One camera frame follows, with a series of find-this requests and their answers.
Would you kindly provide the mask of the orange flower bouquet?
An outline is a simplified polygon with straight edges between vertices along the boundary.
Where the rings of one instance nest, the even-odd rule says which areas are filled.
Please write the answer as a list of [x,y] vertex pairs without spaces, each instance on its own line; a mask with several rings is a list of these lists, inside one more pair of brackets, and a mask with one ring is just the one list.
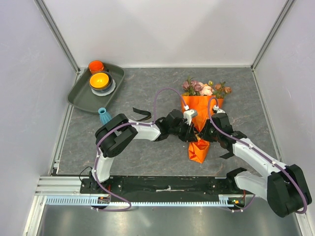
[[182,110],[184,111],[184,105],[187,104],[189,108],[197,111],[197,116],[192,119],[197,141],[190,143],[188,148],[189,159],[192,161],[203,163],[208,154],[210,143],[201,139],[198,133],[201,132],[209,118],[208,104],[210,107],[217,104],[221,108],[224,97],[232,93],[232,88],[225,84],[226,82],[220,82],[215,85],[211,81],[202,83],[191,77],[188,77],[183,83]]

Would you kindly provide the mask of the black ribbon with gold text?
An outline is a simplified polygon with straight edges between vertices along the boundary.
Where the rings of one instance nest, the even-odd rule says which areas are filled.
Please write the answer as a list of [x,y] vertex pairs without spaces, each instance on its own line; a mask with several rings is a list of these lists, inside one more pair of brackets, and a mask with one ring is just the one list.
[[135,107],[132,108],[134,113],[143,115],[143,117],[141,119],[138,119],[137,121],[145,121],[145,120],[149,120],[152,118],[152,113],[149,111],[145,111],[145,110],[140,110],[137,109]]

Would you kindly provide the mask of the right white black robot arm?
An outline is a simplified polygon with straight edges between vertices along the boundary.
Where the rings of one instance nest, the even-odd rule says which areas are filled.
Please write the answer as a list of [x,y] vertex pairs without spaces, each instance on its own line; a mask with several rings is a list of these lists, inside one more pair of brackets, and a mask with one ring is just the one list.
[[264,199],[279,217],[306,213],[312,197],[302,169],[271,157],[242,132],[233,130],[228,115],[218,106],[211,110],[213,113],[200,132],[201,139],[218,142],[228,151],[223,158],[239,157],[259,173],[256,176],[244,168],[231,171],[225,181],[227,191],[249,191]]

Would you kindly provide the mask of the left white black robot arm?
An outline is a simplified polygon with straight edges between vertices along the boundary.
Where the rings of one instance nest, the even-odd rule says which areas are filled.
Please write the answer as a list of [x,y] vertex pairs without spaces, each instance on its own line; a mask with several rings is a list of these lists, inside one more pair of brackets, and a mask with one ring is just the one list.
[[155,124],[133,121],[124,114],[112,118],[95,133],[96,161],[91,188],[96,193],[107,190],[114,157],[123,152],[132,140],[159,142],[174,135],[183,142],[196,142],[196,129],[192,122],[196,116],[194,109],[184,112],[174,109],[166,117],[157,119]]

